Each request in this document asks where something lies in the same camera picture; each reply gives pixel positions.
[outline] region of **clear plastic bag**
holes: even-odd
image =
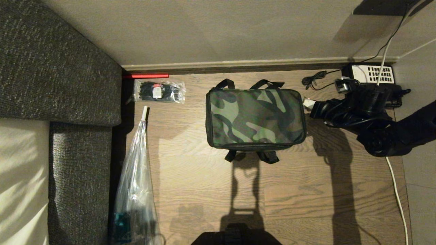
[[[185,83],[164,79],[135,79],[133,100],[185,103]]]
[[[147,107],[124,159],[112,225],[112,244],[162,245],[146,146]]]

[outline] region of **bag handle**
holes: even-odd
[[[280,161],[275,151],[256,151],[256,153],[261,161],[264,161],[268,164],[273,164]]]
[[[215,88],[225,88],[225,87],[235,88],[235,82],[226,78],[215,86]]]
[[[259,89],[265,84],[269,84],[269,86],[266,89],[278,89],[281,88],[285,83],[284,82],[270,82],[266,79],[262,79],[253,86],[251,86],[250,89]]]

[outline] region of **bag strap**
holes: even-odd
[[[279,161],[275,151],[256,151],[259,159],[269,164],[273,164]]]
[[[251,86],[250,89],[259,89],[265,84],[269,84],[269,86],[266,89],[278,89],[281,88],[285,83],[284,82],[270,82],[266,79],[262,79],[253,86]]]
[[[229,150],[224,159],[228,162],[232,162],[235,159],[235,156],[236,156],[236,151]]]
[[[215,86],[215,88],[225,88],[225,87],[235,88],[235,82],[226,78]]]

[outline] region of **power socket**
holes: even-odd
[[[353,78],[360,83],[377,83],[379,65],[347,65],[342,69],[342,76]],[[383,66],[380,83],[395,84],[394,72],[391,66]]]

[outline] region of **white wall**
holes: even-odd
[[[347,61],[375,55],[400,17],[361,0],[43,0],[125,67]],[[390,59],[436,38],[436,2],[398,32]]]
[[[412,92],[395,109],[397,120],[436,100],[436,41],[394,64],[397,84]],[[436,141],[403,156],[413,244],[436,241]]]

